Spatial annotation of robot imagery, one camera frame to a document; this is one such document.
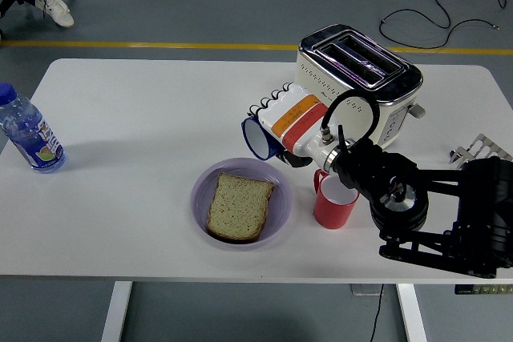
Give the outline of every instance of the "bread slice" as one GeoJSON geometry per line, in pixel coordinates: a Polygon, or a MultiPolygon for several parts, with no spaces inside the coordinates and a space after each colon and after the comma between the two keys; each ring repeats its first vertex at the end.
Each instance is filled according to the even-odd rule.
{"type": "Polygon", "coordinates": [[[228,243],[258,240],[274,183],[220,173],[208,211],[207,231],[228,243]]]}

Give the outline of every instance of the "floor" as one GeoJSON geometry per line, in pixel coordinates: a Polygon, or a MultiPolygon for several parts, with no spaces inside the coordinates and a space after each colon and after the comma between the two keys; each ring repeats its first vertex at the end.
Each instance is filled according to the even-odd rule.
{"type": "MultiPolygon", "coordinates": [[[[392,40],[379,30],[400,9],[446,26],[435,0],[64,1],[75,18],[70,29],[27,5],[0,19],[0,80],[29,97],[58,58],[294,62],[303,37],[343,23],[414,63],[484,66],[513,106],[513,11],[501,7],[503,0],[437,0],[451,26],[482,19],[499,27],[464,23],[437,50],[407,47],[442,45],[449,30],[418,13],[385,20],[383,32],[392,40]]],[[[0,148],[5,142],[0,139],[0,148]]],[[[511,340],[513,296],[455,296],[453,289],[417,287],[430,342],[511,340]]],[[[2,278],[0,340],[101,340],[111,290],[103,281],[2,278]]],[[[377,310],[377,297],[355,297],[348,285],[137,283],[122,340],[367,341],[377,310]]],[[[374,340],[406,341],[394,286],[386,285],[374,340]]]]}

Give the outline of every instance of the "bottle label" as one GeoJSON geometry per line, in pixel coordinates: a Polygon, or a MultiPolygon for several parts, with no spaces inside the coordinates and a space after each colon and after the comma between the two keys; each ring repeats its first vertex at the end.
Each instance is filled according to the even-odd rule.
{"type": "Polygon", "coordinates": [[[50,167],[63,157],[63,146],[44,119],[39,121],[34,136],[14,144],[34,169],[50,167]]]}

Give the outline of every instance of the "yellow floor line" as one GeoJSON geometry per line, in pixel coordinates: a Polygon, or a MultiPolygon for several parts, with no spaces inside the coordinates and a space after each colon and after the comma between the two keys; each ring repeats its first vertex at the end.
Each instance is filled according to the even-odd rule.
{"type": "Polygon", "coordinates": [[[201,50],[297,50],[293,44],[244,44],[244,43],[179,43],[179,42],[50,42],[2,40],[0,46],[16,47],[99,47],[99,48],[168,48],[201,50]]]}
{"type": "MultiPolygon", "coordinates": [[[[0,46],[11,47],[88,47],[88,48],[164,48],[197,50],[297,50],[296,44],[250,43],[180,43],[180,42],[66,42],[39,40],[2,40],[0,46]]],[[[438,48],[425,50],[409,47],[388,47],[397,53],[464,54],[464,55],[513,55],[513,50],[438,48]]]]}

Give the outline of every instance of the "table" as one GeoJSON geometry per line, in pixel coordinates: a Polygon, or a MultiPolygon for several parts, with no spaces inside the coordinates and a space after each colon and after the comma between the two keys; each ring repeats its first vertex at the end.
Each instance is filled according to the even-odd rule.
{"type": "MultiPolygon", "coordinates": [[[[513,149],[513,111],[479,66],[419,66],[422,119],[387,150],[420,168],[454,168],[449,152],[484,133],[513,149]]],[[[387,260],[359,199],[348,223],[312,217],[313,172],[269,161],[291,184],[289,221],[247,251],[206,236],[189,195],[214,163],[252,157],[240,122],[293,81],[295,63],[61,59],[32,98],[67,163],[34,173],[11,143],[0,156],[0,276],[274,283],[472,284],[481,280],[387,260]]],[[[430,195],[424,231],[451,228],[457,199],[430,195]]],[[[513,283],[501,269],[495,284],[513,283]]]]}

